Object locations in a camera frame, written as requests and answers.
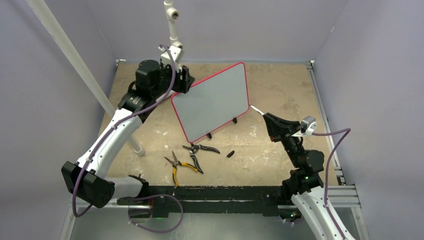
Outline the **pink framed whiteboard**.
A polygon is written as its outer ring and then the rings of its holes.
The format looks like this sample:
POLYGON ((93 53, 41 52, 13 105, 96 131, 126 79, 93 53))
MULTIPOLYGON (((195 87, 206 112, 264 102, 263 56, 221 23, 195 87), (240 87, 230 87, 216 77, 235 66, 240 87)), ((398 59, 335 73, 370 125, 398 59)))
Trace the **pink framed whiteboard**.
POLYGON ((194 143, 249 110, 246 65, 235 63, 170 100, 186 141, 194 143))

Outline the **black whiteboard marker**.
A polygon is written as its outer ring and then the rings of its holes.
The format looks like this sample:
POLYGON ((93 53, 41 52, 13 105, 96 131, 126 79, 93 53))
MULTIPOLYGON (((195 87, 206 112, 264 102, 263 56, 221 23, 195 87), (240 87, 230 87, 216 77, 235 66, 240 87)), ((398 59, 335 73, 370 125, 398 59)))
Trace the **black whiteboard marker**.
POLYGON ((250 108, 252 108, 255 112, 257 112, 261 116, 265 115, 265 113, 263 111, 261 111, 260 109, 258 109, 257 107, 255 107, 253 105, 250 105, 250 108))

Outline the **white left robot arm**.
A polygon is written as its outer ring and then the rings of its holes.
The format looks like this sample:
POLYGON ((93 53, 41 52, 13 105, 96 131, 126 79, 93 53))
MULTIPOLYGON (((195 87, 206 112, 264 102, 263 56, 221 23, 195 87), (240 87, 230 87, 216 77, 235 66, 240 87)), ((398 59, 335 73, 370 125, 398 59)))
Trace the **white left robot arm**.
POLYGON ((144 60, 135 70, 135 79, 107 127, 95 143, 74 163, 61 168, 67 190, 72 194, 72 206, 77 199, 96 208, 112 199, 130 198, 138 205, 149 199, 149 183, 139 176, 108 178, 109 169, 129 137, 147 120, 159 101, 171 91, 186 94, 195 78, 186 65, 172 68, 170 63, 144 60))

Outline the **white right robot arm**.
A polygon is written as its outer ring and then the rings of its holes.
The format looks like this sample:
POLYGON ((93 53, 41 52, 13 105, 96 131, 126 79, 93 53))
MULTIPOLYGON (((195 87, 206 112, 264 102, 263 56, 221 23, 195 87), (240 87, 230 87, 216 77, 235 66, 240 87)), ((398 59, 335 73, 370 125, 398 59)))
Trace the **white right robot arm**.
POLYGON ((294 166, 290 177, 282 181, 281 199, 296 206, 316 239, 354 239, 329 200, 328 182, 319 175, 324 171, 324 153, 303 146, 303 139, 314 135, 316 119, 307 116, 302 121, 290 121, 271 113, 262 117, 270 140, 282 143, 294 166))

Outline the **black marker cap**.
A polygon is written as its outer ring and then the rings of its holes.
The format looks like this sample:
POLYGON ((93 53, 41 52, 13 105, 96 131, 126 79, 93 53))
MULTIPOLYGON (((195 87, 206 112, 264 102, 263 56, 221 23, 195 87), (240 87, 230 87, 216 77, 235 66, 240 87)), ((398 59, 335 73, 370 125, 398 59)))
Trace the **black marker cap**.
POLYGON ((227 158, 231 158, 234 155, 235 151, 232 150, 230 153, 226 155, 227 158))

